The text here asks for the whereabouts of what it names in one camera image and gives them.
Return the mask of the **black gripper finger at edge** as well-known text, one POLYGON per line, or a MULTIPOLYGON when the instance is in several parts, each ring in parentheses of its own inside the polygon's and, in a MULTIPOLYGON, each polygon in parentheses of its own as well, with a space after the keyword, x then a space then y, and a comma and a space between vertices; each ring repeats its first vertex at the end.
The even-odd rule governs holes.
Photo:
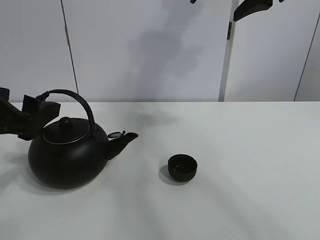
POLYGON ((239 21, 251 14, 266 11, 272 7, 272 0, 244 0, 234 11, 233 21, 239 21))

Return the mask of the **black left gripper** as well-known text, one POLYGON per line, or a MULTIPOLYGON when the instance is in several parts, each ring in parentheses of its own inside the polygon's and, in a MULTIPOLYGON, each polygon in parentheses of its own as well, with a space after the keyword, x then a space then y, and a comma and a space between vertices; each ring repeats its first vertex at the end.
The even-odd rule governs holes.
POLYGON ((0 134, 18 135, 30 141, 36 138, 41 125, 47 125, 60 114, 61 104, 24 95, 22 109, 9 102, 10 90, 0 88, 0 134))

